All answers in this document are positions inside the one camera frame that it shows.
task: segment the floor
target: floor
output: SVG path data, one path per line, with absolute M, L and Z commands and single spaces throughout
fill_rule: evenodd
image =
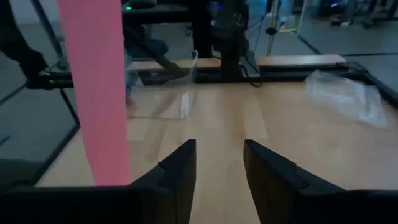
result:
M 250 24 L 258 21 L 264 13 L 265 3 L 251 0 Z M 257 31 L 249 38 L 250 48 L 258 57 L 266 55 L 268 36 L 264 32 L 269 19 L 259 33 L 259 42 L 254 49 Z M 54 24 L 57 34 L 62 30 Z M 397 53 L 397 55 L 347 57 L 367 67 L 374 76 L 398 91 L 398 22 L 383 22 L 374 29 L 363 29 L 359 24 L 348 27 L 330 27 L 328 24 L 313 24 L 305 19 L 301 35 L 322 54 Z M 21 25 L 20 29 L 29 45 L 42 52 L 49 64 L 56 62 L 56 55 L 40 24 Z M 175 60 L 189 58 L 192 40 L 185 35 L 184 24 L 157 24 L 152 37 L 161 37 L 169 46 L 167 57 Z M 308 55 L 314 52 L 291 33 L 277 34 L 271 55 Z M 18 64 L 0 54 L 0 159 L 22 159 L 43 162 L 74 127 L 74 122 L 58 91 L 27 90 L 23 88 L 24 76 Z M 20 88 L 5 102 L 1 99 Z M 75 105 L 74 92 L 67 95 Z

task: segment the transparent plastic box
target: transparent plastic box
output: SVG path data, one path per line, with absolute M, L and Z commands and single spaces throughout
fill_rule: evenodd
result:
M 127 117 L 150 119 L 184 119 L 196 97 L 194 77 L 198 52 L 192 52 L 192 60 L 182 60 L 180 66 L 186 72 L 182 78 L 172 79 L 156 62 L 132 62 L 127 68 Z

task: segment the person's leg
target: person's leg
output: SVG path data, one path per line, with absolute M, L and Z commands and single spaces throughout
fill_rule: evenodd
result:
M 28 79 L 47 68 L 43 55 L 32 50 L 19 31 L 9 0 L 0 0 L 0 51 L 19 62 Z

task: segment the pink paper strip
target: pink paper strip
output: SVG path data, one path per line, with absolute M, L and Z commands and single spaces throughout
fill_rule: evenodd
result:
M 58 6 L 95 184 L 126 185 L 129 151 L 120 1 L 58 0 Z

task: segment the clear plastic bag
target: clear plastic bag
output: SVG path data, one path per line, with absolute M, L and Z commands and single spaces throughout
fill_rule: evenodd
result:
M 311 100 L 327 105 L 351 119 L 378 128 L 388 128 L 381 97 L 375 86 L 319 70 L 308 76 L 305 83 Z

